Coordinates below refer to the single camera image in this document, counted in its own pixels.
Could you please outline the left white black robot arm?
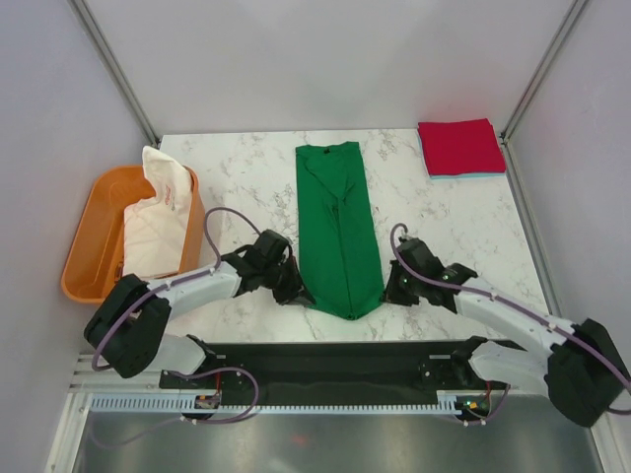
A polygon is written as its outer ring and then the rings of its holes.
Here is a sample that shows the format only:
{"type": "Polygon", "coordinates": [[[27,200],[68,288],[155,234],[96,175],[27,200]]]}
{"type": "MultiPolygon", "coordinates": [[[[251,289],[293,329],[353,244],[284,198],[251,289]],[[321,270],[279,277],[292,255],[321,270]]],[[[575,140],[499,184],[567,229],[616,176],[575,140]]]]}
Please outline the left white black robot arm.
{"type": "Polygon", "coordinates": [[[234,299],[261,288],[280,305],[316,303],[302,276],[291,242],[274,231],[253,244],[223,254],[214,265],[178,276],[145,281],[122,277],[84,330],[95,349],[92,370],[132,378],[146,370],[173,372],[195,387],[216,376],[209,345],[194,335],[168,335],[170,320],[204,305],[234,299]]]}

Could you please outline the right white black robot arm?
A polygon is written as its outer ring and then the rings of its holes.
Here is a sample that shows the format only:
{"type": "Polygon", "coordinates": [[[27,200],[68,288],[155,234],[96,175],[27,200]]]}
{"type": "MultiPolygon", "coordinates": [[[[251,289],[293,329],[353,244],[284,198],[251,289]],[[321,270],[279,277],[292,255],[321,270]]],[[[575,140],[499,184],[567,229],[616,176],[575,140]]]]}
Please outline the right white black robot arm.
{"type": "Polygon", "coordinates": [[[483,337],[464,342],[452,362],[466,388],[497,381],[547,398],[568,420],[591,427],[630,389],[630,373],[608,331],[586,319],[575,323],[532,309],[498,291],[459,263],[444,265],[417,237],[392,236],[391,304],[426,301],[486,325],[511,347],[483,337]]]}

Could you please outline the green t shirt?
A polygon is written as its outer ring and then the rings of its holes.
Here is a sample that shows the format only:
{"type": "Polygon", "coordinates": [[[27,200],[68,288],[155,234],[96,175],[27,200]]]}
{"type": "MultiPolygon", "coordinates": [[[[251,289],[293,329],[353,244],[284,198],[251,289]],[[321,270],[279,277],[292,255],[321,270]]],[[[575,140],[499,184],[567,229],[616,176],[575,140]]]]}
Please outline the green t shirt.
{"type": "Polygon", "coordinates": [[[357,142],[295,150],[299,265],[313,308],[356,320],[381,305],[381,258],[357,142]]]}

